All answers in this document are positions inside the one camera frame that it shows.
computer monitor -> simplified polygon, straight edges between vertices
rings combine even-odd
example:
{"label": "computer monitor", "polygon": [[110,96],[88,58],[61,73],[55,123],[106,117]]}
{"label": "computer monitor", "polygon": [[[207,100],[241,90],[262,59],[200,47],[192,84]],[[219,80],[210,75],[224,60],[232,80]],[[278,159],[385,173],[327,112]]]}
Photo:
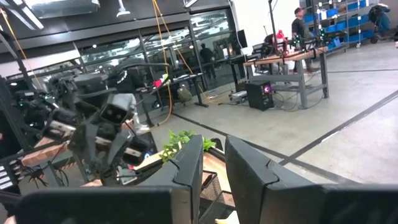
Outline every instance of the computer monitor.
{"label": "computer monitor", "polygon": [[238,31],[238,40],[242,48],[248,47],[248,42],[246,40],[246,34],[244,33],[244,30]]}

leaf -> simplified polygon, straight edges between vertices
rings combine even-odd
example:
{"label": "leaf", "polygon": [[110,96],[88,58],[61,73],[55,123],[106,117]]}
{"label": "leaf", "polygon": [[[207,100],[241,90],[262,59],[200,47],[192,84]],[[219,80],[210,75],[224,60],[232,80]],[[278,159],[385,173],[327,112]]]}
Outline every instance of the leaf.
{"label": "leaf", "polygon": [[187,143],[187,142],[189,142],[189,140],[190,140],[190,138],[188,136],[184,136],[182,138],[183,143]]}

gray floor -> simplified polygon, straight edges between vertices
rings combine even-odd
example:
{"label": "gray floor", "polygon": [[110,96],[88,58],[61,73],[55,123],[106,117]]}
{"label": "gray floor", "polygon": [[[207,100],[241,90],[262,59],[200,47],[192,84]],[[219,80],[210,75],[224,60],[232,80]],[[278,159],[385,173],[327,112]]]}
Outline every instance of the gray floor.
{"label": "gray floor", "polygon": [[[328,58],[330,98],[319,102],[320,92],[310,95],[309,105],[319,103],[307,110],[288,112],[274,109],[262,112],[248,106],[218,106],[212,103],[209,108],[202,108],[190,104],[177,106],[175,110],[185,119],[171,116],[152,133],[159,149],[167,143],[169,130],[192,130],[222,141],[225,134],[232,134],[269,149],[270,154],[261,152],[276,162],[309,148],[285,167],[315,183],[398,184],[397,62],[398,50],[392,42],[349,49],[345,54],[334,54]],[[319,76],[308,81],[308,84],[317,83],[320,83]],[[229,89],[230,85],[226,85],[216,92],[222,97],[228,94]],[[381,106],[372,108],[380,101],[383,102]],[[283,109],[288,110],[299,104],[300,99],[293,96],[284,102]],[[165,119],[167,110],[151,112],[155,123]],[[321,143],[308,147],[365,110],[368,113],[363,113],[360,119],[354,119]],[[68,175],[71,185],[81,185],[75,168],[71,168]],[[26,194],[36,186],[22,183],[21,189]]]}

ceiling light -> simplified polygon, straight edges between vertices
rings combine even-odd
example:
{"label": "ceiling light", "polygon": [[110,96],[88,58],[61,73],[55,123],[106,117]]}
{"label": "ceiling light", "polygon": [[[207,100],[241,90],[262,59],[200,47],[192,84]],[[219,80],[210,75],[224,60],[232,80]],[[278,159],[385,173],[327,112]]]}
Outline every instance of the ceiling light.
{"label": "ceiling light", "polygon": [[184,0],[184,8],[188,9],[193,4],[195,4],[198,0]]}
{"label": "ceiling light", "polygon": [[123,1],[119,0],[119,12],[116,14],[116,17],[128,14],[130,14],[130,11],[127,11],[126,8],[123,6]]}

computer tower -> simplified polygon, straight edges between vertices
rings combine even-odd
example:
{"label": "computer tower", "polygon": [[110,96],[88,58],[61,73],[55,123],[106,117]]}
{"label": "computer tower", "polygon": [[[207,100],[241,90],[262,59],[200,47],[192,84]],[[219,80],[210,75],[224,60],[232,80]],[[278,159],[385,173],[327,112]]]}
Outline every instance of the computer tower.
{"label": "computer tower", "polygon": [[248,93],[249,106],[251,108],[265,111],[274,107],[270,82],[249,82],[246,84],[246,91]]}

